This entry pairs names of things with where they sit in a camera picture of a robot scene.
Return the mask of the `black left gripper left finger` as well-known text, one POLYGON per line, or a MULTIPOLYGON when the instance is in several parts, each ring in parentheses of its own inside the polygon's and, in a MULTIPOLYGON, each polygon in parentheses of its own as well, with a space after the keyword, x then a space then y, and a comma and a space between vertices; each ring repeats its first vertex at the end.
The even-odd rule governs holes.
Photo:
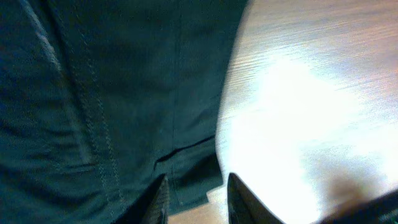
POLYGON ((114 224, 168 224, 169 180, 161 175, 114 224))

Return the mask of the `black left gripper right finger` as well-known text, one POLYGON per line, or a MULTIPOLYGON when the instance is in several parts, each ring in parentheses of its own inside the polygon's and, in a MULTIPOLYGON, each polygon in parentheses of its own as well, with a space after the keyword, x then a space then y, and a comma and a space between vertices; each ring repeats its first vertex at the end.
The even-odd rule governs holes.
POLYGON ((283 224, 235 173, 228 176, 229 224, 283 224))

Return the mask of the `black shorts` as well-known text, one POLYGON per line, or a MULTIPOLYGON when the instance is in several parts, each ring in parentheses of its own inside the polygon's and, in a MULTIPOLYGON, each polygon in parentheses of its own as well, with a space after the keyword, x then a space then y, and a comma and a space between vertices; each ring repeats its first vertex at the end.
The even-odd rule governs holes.
POLYGON ((114 223, 161 175, 207 203, 246 4, 3 0, 1 222, 114 223))

